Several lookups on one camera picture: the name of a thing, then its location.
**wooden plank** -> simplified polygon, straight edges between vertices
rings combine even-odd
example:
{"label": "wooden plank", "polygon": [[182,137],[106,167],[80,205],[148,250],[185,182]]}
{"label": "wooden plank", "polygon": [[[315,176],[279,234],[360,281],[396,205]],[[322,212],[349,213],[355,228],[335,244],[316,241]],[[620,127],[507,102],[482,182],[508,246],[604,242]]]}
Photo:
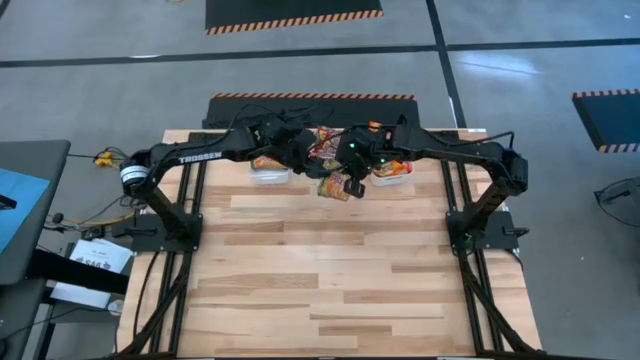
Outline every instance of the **wooden plank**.
{"label": "wooden plank", "polygon": [[[460,130],[462,138],[485,135]],[[164,141],[187,136],[169,130]],[[416,162],[408,184],[369,186],[364,199],[348,202],[317,197],[315,182],[304,176],[285,185],[253,185],[248,167],[230,161],[207,166],[204,232],[193,257],[179,356],[473,355],[438,161]],[[169,198],[176,197],[180,174],[171,169],[160,185]],[[491,181],[477,166],[467,166],[467,175],[477,198]],[[190,191],[194,183],[192,171]],[[485,253],[497,306],[525,341],[539,347],[519,265],[504,251]],[[150,259],[135,258],[118,330],[121,346],[131,341]],[[141,300],[139,328],[155,308],[163,263],[161,254]],[[168,346],[172,311],[161,349]],[[486,320],[482,327],[489,334]],[[490,348],[488,336],[485,344]]]}

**food package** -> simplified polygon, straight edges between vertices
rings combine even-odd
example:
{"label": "food package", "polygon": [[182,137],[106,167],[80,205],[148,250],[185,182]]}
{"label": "food package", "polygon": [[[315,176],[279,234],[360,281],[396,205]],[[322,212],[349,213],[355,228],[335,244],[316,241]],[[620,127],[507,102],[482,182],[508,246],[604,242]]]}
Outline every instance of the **food package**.
{"label": "food package", "polygon": [[338,134],[341,132],[342,130],[318,126],[318,131],[316,132],[318,141],[316,141],[311,148],[309,155],[323,159],[335,157],[338,144],[340,143],[340,136],[338,136]]}
{"label": "food package", "polygon": [[380,169],[374,169],[373,174],[377,177],[388,177],[410,174],[413,171],[413,165],[410,162],[389,161],[382,164]]}
{"label": "food package", "polygon": [[341,174],[339,172],[331,173],[329,177],[322,179],[318,185],[318,196],[342,201],[349,200],[349,194],[344,192],[344,184],[350,178],[347,174]]}
{"label": "food package", "polygon": [[251,160],[251,168],[253,170],[282,170],[287,167],[263,155],[255,160]]}

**concrete floor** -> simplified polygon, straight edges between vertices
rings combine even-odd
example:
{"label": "concrete floor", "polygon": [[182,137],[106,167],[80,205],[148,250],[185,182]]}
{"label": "concrete floor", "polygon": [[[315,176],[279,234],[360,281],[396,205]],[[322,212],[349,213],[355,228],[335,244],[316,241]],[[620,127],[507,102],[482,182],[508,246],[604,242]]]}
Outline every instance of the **concrete floor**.
{"label": "concrete floor", "polygon": [[[382,19],[206,37],[202,0],[14,0],[0,19],[0,60],[435,43],[423,0],[382,4]],[[640,4],[631,0],[436,4],[448,43],[640,32]],[[467,125],[494,134],[514,130],[517,150],[530,161],[530,190],[509,206],[516,224],[532,230],[521,241],[522,258],[545,349],[637,358],[640,239],[600,212],[592,191],[637,175],[640,158],[597,153],[569,94],[639,87],[640,46],[449,56]],[[234,91],[413,93],[423,126],[453,126],[438,55],[429,52],[0,69],[0,141],[66,138],[74,153],[107,145],[133,151],[159,141],[166,128],[198,128],[210,94]],[[80,197],[78,189],[91,195]],[[69,159],[52,210],[82,217],[120,191],[113,170]],[[614,210],[623,213],[624,206]],[[47,233],[41,244],[58,250],[75,238]],[[61,326],[48,358],[106,355],[113,330],[113,324]]]}

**joint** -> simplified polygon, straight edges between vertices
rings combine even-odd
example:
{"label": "joint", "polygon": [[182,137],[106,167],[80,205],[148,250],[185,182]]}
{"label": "joint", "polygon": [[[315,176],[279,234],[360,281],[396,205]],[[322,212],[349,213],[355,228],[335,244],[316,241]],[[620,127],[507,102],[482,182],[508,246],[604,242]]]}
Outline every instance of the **joint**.
{"label": "joint", "polygon": [[120,170],[120,180],[125,189],[142,182],[149,175],[149,169],[141,165],[130,165]]}

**black floor mat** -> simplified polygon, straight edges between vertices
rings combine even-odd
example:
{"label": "black floor mat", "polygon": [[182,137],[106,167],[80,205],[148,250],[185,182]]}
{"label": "black floor mat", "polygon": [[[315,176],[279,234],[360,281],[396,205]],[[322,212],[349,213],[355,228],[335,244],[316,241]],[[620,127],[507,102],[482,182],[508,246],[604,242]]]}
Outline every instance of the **black floor mat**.
{"label": "black floor mat", "polygon": [[640,151],[640,90],[577,92],[571,97],[599,152]]}
{"label": "black floor mat", "polygon": [[[394,125],[404,115],[410,125],[420,126],[418,103],[414,95],[405,94],[322,94],[322,93],[217,93],[209,101],[204,129],[226,129],[246,104],[257,104],[280,112],[306,114],[309,127],[324,125],[343,128],[375,121]],[[239,119],[254,121],[269,116],[269,110],[250,106]]]}
{"label": "black floor mat", "polygon": [[207,0],[205,23],[218,35],[380,16],[379,0]]}

